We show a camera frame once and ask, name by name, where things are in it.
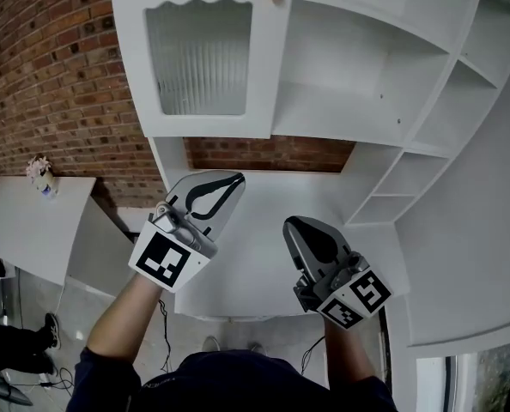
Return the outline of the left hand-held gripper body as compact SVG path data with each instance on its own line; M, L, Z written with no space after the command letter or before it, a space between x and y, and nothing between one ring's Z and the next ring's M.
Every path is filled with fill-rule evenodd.
M216 244L172 206L160 203L146 221L129 266L171 293L180 290L216 255Z

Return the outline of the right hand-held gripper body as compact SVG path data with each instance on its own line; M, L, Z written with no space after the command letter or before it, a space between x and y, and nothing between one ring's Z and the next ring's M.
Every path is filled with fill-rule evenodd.
M371 318L392 297L380 271L356 251L328 270L317 269L314 280L303 272L294 293L304 311L317 312L344 330Z

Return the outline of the white cabinet door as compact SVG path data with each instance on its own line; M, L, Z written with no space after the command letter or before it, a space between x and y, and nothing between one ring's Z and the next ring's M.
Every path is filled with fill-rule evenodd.
M112 0L148 137L270 135L293 0Z

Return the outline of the person's left forearm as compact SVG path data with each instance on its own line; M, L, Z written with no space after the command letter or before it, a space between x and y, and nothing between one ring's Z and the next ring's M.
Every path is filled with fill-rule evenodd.
M135 274L95 323L87 348L100 356L133 363L162 291L145 276Z

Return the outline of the person's right forearm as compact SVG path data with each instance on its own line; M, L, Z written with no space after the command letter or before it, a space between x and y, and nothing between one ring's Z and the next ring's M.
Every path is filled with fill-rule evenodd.
M340 391L376 372L360 337L324 318L328 382L331 391Z

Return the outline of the white desk with hutch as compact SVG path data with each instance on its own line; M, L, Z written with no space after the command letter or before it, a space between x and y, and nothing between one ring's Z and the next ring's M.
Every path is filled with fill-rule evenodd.
M510 0L293 0L270 135L352 142L339 173L257 160L216 258L177 295L194 317L296 315L290 215L344 231L394 294L410 282L395 222L452 164L510 74ZM166 187L190 171L187 137L224 156L243 138L148 137Z

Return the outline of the white side table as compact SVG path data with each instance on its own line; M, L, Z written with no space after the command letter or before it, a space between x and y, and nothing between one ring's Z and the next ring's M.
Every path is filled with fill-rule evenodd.
M92 198L93 178L61 177L54 198L26 177L0 178L0 258L59 286L116 296L130 280L133 243Z

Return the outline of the person's dark navy shirt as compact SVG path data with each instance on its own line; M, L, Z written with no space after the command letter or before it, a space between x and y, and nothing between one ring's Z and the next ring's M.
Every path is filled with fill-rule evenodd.
M66 412L398 412L376 377L338 391L285 360L248 350L199 352L142 383L133 366L86 348Z

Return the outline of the pink flowers in vase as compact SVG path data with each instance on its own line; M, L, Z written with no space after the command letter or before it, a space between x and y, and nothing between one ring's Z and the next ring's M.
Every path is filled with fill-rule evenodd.
M27 164L26 175L44 197L53 199L58 194L58 177L52 172L52 164L45 156L35 155Z

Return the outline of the black framed window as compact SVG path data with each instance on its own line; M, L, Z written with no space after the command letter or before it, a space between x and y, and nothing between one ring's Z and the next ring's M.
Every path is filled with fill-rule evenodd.
M510 412L510 343L416 363L416 412Z

